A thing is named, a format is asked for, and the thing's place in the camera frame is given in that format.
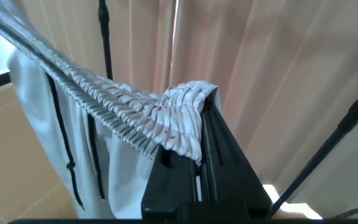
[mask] white cloth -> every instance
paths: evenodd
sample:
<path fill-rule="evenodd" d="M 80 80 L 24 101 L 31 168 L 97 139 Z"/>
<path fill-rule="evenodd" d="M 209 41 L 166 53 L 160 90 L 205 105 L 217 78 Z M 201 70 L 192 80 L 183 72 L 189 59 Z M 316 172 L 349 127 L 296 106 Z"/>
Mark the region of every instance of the white cloth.
<path fill-rule="evenodd" d="M 47 74 L 36 63 L 18 51 L 11 56 L 8 67 L 11 70 L 10 76 L 16 95 L 27 119 L 53 167 L 62 178 L 71 195 L 74 195 L 71 175 L 66 169 L 68 158 L 65 152 L 65 144 L 60 131 Z M 175 134 L 172 133 L 178 129 L 192 129 L 193 134 L 200 136 L 200 111 L 202 107 L 192 109 L 191 104 L 195 100 L 203 102 L 208 95 L 203 95 L 204 98 L 197 98 L 191 97 L 188 93 L 191 92 L 189 90 L 192 88 L 202 90 L 203 85 L 212 87 L 213 90 L 216 89 L 215 86 L 206 82 L 189 82 L 176 88 L 169 88 L 162 96 L 154 94 L 152 95 L 153 98 L 143 97 L 142 100 L 144 101 L 154 100 L 156 105 L 161 105 L 159 106 L 160 111 L 164 111 L 163 109 L 167 108 L 169 111 L 169 114 L 150 112 L 150 116 L 154 117 L 154 120 L 171 124 L 166 133 L 161 129 L 159 136 L 156 136 L 156 138 L 161 138 L 161 136 L 166 138 L 168 136 L 167 142 L 169 144 L 180 144 L 178 141 L 191 141 L 191 139 L 187 138 L 186 133 L 180 138 L 173 138 Z M 130 93 L 141 93 L 129 85 L 121 86 L 130 90 Z M 78 193 L 85 208 L 83 210 L 73 198 L 78 217 L 142 218 L 140 202 L 153 164 L 153 161 L 149 159 L 151 158 L 150 154 L 147 154 L 147 151 L 144 151 L 146 156 L 138 153 L 96 119 L 96 149 L 99 155 L 103 189 L 107 199 L 101 200 L 89 140 L 88 113 L 74 99 L 67 96 L 58 85 L 56 87 L 70 149 L 76 164 L 74 170 Z M 180 111 L 187 113 L 182 113 L 185 116 L 179 116 Z M 131 134 L 128 131 L 126 133 L 125 137 Z M 197 151 L 201 156 L 201 149 L 198 148 Z"/>

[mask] tiled floor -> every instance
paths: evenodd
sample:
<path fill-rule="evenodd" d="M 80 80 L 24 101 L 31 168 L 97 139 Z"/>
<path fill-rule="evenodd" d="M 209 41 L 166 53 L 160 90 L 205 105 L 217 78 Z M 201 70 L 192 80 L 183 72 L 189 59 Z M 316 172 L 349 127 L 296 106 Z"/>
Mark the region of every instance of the tiled floor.
<path fill-rule="evenodd" d="M 71 198 L 27 122 L 12 85 L 0 87 L 0 223 L 74 217 Z"/>

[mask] black drawstring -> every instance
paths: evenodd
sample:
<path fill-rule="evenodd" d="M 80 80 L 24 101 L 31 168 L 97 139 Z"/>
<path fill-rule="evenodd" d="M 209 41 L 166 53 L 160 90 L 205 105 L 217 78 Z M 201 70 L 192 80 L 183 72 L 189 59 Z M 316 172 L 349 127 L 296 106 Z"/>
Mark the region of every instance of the black drawstring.
<path fill-rule="evenodd" d="M 96 150 L 94 119 L 90 114 L 88 114 L 88 128 L 89 128 L 89 141 L 91 143 L 93 163 L 96 169 L 96 178 L 98 179 L 99 193 L 100 193 L 100 197 L 104 200 L 104 191 L 103 191 L 102 177 L 101 177 L 101 171 L 99 165 L 99 157 L 98 157 L 98 152 Z"/>
<path fill-rule="evenodd" d="M 67 157 L 68 157 L 68 164 L 66 165 L 66 168 L 70 171 L 70 174 L 71 174 L 71 182 L 73 183 L 75 199 L 78 202 L 78 204 L 81 205 L 81 208 L 83 210 L 85 210 L 84 205 L 82 204 L 82 201 L 80 199 L 80 195 L 78 194 L 77 183 L 75 180 L 75 173 L 74 173 L 74 166 L 75 166 L 74 158 L 70 151 L 70 146 L 68 143 L 68 137 L 67 137 L 65 125 L 63 123 L 62 113 L 61 113 L 60 107 L 59 107 L 59 99 L 57 96 L 55 82 L 49 75 L 47 75 L 47 76 L 48 76 L 48 81 L 49 81 L 49 85 L 50 85 L 50 90 L 51 90 L 52 96 L 53 96 L 53 102 L 55 103 L 56 116 L 57 116 L 57 119 L 59 122 L 60 131 L 62 132 L 62 136 L 63 136 L 63 140 L 65 143 L 65 148 L 66 148 L 66 153 L 67 153 Z"/>

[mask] curtain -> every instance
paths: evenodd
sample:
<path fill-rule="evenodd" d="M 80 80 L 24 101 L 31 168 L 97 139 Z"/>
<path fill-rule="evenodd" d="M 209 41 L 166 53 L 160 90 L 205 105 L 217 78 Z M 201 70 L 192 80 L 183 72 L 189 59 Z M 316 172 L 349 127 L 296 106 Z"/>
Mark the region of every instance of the curtain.
<path fill-rule="evenodd" d="M 17 2 L 64 54 L 106 75 L 97 1 Z M 358 99 L 358 1 L 106 3 L 114 81 L 159 93 L 190 80 L 218 85 L 226 123 L 278 191 Z"/>

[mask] cable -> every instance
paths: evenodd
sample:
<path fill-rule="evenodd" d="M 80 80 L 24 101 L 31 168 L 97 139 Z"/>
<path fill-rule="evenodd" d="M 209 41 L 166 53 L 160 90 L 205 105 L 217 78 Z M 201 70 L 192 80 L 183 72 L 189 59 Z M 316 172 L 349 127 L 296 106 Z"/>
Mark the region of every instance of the cable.
<path fill-rule="evenodd" d="M 358 214 L 358 208 L 355 208 L 355 209 L 349 210 L 347 212 L 341 213 L 339 215 L 336 215 L 332 218 L 343 219 L 343 218 L 348 218 L 348 217 L 351 217 L 351 216 L 357 215 L 357 214 Z"/>

